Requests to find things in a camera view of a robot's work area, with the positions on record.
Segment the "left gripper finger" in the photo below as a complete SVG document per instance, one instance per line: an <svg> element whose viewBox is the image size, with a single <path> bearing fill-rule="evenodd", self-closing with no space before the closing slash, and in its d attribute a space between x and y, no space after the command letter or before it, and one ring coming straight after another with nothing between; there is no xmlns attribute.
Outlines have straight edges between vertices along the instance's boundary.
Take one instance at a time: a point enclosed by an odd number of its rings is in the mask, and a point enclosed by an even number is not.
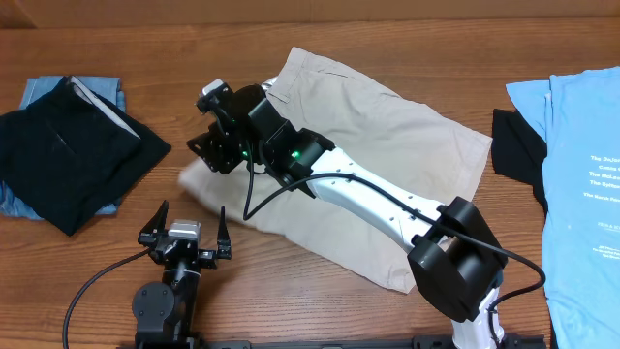
<svg viewBox="0 0 620 349"><path fill-rule="evenodd" d="M156 213L144 225L140 232L142 234L157 234L163 231L166 227L168 210L169 202L167 200L163 200Z"/></svg>
<svg viewBox="0 0 620 349"><path fill-rule="evenodd" d="M220 208L219 225L217 231L217 246L219 249L230 249L231 239L226 223L226 210L224 206Z"/></svg>

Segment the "beige khaki shorts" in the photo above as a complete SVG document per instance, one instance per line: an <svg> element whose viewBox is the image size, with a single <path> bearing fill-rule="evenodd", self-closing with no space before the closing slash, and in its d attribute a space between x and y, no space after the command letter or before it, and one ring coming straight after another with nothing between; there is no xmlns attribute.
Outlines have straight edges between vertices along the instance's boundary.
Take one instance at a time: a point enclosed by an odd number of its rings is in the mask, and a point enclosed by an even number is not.
<svg viewBox="0 0 620 349"><path fill-rule="evenodd" d="M449 204L473 199L491 139L409 101L330 58L292 48L267 98L295 128L318 132L370 172ZM406 253L347 210L287 192L248 226L291 242L404 294L415 286Z"/></svg>

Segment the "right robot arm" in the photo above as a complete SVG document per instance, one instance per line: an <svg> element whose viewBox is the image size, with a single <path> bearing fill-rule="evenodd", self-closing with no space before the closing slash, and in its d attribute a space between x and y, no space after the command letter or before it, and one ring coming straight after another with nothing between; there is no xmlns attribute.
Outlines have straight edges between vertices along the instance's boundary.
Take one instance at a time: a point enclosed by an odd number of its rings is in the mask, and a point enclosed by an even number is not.
<svg viewBox="0 0 620 349"><path fill-rule="evenodd" d="M406 252L420 293L451 319L454 347L503 347L492 304L508 259L473 203L457 197L444 205L372 174L325 136L296 129L259 85L232 91L217 79L196 106L215 121L187 145L211 171L262 165L282 190L299 189L361 218Z"/></svg>

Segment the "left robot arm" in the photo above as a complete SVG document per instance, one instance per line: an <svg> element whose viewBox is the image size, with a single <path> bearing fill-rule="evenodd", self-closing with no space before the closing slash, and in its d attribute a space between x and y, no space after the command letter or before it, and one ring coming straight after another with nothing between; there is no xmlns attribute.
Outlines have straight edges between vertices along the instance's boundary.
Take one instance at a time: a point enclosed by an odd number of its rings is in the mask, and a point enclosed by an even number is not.
<svg viewBox="0 0 620 349"><path fill-rule="evenodd" d="M161 281L143 285L134 295L135 346L204 348L205 341L192 324L202 271L215 270L218 261L232 257L226 213L220 210L217 247L203 249L201 223L177 219L167 226L168 209L169 203L162 202L138 236L147 255L164 270Z"/></svg>

